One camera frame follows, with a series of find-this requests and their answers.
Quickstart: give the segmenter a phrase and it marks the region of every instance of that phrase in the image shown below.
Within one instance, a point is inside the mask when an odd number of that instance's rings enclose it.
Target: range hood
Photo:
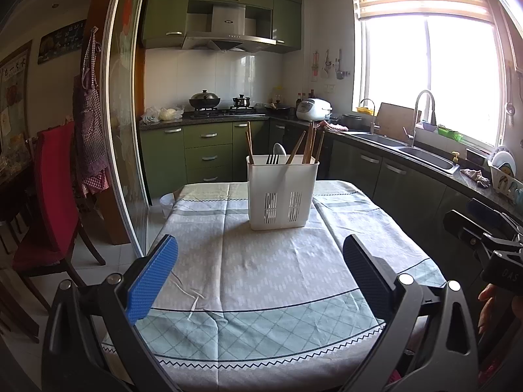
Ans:
[[[275,40],[245,35],[245,6],[214,5],[211,32],[189,31],[182,49],[210,48],[255,53],[276,45]]]

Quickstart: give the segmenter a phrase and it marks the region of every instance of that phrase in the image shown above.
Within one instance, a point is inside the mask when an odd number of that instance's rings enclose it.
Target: faucet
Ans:
[[[368,100],[370,102],[372,102],[372,106],[373,106],[373,109],[372,109],[372,122],[370,123],[370,133],[371,134],[374,134],[374,129],[376,128],[376,125],[375,125],[375,121],[376,121],[376,115],[375,115],[375,112],[376,112],[376,104],[371,100],[371,99],[362,99],[362,101],[360,101],[359,103],[359,106],[362,105],[362,103],[365,101],[365,100]]]
[[[423,90],[420,94],[418,94],[418,98],[416,99],[416,107],[414,109],[414,118],[412,119],[412,135],[407,132],[405,127],[403,127],[403,132],[407,136],[407,139],[409,139],[409,142],[407,143],[407,145],[409,147],[414,147],[414,140],[416,139],[416,121],[418,118],[419,99],[421,99],[422,95],[425,93],[427,93],[429,95],[430,101],[432,102],[432,116],[430,118],[430,124],[436,125],[436,101],[434,100],[434,96],[430,90]]]

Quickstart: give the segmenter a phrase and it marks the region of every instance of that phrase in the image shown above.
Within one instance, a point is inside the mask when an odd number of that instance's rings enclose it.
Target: pot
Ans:
[[[339,117],[338,122],[346,126],[349,130],[363,131],[363,118],[361,116],[354,115],[342,115]]]
[[[213,107],[218,106],[220,103],[220,98],[214,94],[203,90],[202,93],[193,95],[189,99],[189,103],[196,110],[198,109],[212,109]]]
[[[240,97],[233,98],[232,101],[234,102],[234,107],[250,106],[250,97],[244,97],[244,94],[240,94]]]

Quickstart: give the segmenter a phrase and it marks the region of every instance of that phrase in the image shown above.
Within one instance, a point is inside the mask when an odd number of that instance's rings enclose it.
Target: sink basin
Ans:
[[[389,139],[388,137],[384,137],[382,135],[377,135],[377,134],[351,133],[351,136],[358,137],[359,139],[362,139],[362,140],[373,141],[373,142],[383,144],[384,146],[388,146],[388,147],[402,147],[405,145],[405,143],[402,143],[401,141]]]
[[[459,168],[458,165],[454,165],[452,162],[446,159],[440,158],[439,156],[436,156],[430,152],[426,152],[425,150],[418,149],[417,147],[400,147],[398,150],[419,160],[422,160],[423,162],[426,162],[433,167],[440,168],[449,174],[454,173],[454,171]]]

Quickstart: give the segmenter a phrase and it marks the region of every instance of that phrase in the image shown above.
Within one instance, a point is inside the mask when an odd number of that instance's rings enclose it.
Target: countertop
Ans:
[[[157,124],[145,124],[142,121],[139,123],[139,129],[140,131],[148,131],[151,129],[161,129],[161,128],[168,128],[172,126],[178,126],[178,125],[193,125],[193,124],[209,124],[214,122],[245,122],[245,121],[262,121],[262,120],[268,120],[268,119],[275,119],[281,122],[284,122],[289,125],[294,125],[296,127],[307,129],[309,122],[302,121],[297,119],[294,116],[289,116],[287,113],[282,112],[281,114],[278,112],[266,112],[263,113],[263,116],[260,117],[252,117],[252,116],[234,116],[234,117],[214,117],[214,118],[200,118],[200,119],[192,119],[191,116],[192,113],[186,113],[184,114],[183,118],[179,121],[160,121]],[[366,150],[367,152],[371,152],[375,155],[384,157],[389,159],[390,161],[400,163],[401,165],[404,165],[407,168],[412,168],[418,172],[421,172],[422,174],[428,175],[431,178],[434,178],[435,180],[438,180],[439,182],[445,184],[446,186],[453,188],[454,190],[458,191],[459,193],[464,194],[467,197],[478,199],[479,201],[485,203],[486,205],[490,206],[493,209],[497,209],[501,212],[506,212],[510,214],[512,217],[519,220],[520,223],[523,224],[523,215],[516,212],[516,207],[513,205],[511,200],[499,194],[498,192],[494,191],[492,186],[488,188],[481,188],[479,187],[474,181],[472,181],[469,177],[466,175],[463,175],[460,173],[460,170],[457,170],[454,174],[450,175],[443,171],[440,171],[436,168],[432,168],[431,166],[423,163],[422,161],[419,161],[417,159],[414,159],[410,157],[409,155],[406,155],[405,153],[401,153],[399,151],[396,151],[394,149],[385,148],[381,145],[378,145],[374,142],[370,142],[367,140],[359,139],[357,137],[354,137],[347,133],[339,133],[339,132],[328,132],[328,135],[330,138],[345,142],[347,144],[350,144],[352,146],[358,147],[362,150]]]

